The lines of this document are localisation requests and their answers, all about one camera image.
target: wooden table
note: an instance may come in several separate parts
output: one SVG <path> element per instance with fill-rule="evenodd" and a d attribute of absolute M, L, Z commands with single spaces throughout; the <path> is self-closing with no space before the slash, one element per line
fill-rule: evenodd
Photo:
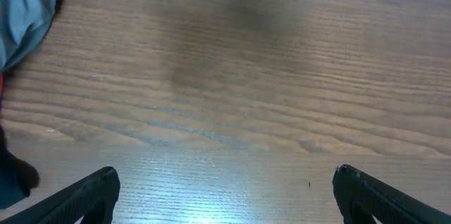
<path fill-rule="evenodd" d="M 451 0 L 65 0 L 7 82 L 42 185 L 1 217 L 106 165 L 117 223 L 339 223 L 341 163 L 451 213 L 450 38 Z"/>

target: black object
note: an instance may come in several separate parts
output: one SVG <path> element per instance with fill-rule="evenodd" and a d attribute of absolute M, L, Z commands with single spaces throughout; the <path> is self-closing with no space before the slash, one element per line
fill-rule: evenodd
<path fill-rule="evenodd" d="M 0 221 L 0 224 L 111 223 L 121 184 L 116 170 L 105 167 L 53 196 Z"/>
<path fill-rule="evenodd" d="M 9 151 L 0 149 L 0 209 L 7 209 L 29 197 L 30 190 L 38 184 L 39 174 L 36 168 Z"/>
<path fill-rule="evenodd" d="M 333 194 L 345 224 L 445 224 L 451 216 L 344 164 L 333 176 Z"/>

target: cloth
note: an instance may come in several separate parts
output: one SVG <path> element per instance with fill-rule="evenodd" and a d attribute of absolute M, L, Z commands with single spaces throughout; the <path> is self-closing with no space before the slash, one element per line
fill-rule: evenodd
<path fill-rule="evenodd" d="M 0 0 L 0 108 L 2 73 L 36 49 L 50 28 L 55 3 L 56 0 Z M 7 150 L 0 126 L 0 209 L 28 197 L 38 183 L 36 169 Z"/>
<path fill-rule="evenodd" d="M 0 0 L 0 72 L 36 49 L 50 28 L 56 0 Z"/>

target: wooden tabletop surface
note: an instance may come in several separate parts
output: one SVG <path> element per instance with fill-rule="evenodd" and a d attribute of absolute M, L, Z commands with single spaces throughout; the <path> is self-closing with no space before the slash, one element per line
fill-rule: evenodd
<path fill-rule="evenodd" d="M 451 213 L 450 40 L 451 0 L 65 0 L 6 83 L 42 184 L 4 215 L 112 165 L 117 223 L 339 223 L 340 163 Z"/>

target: blue fabric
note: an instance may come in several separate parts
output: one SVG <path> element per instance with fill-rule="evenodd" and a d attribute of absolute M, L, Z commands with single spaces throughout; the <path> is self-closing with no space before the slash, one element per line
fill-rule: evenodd
<path fill-rule="evenodd" d="M 0 0 L 0 72 L 35 49 L 50 28 L 56 0 Z"/>

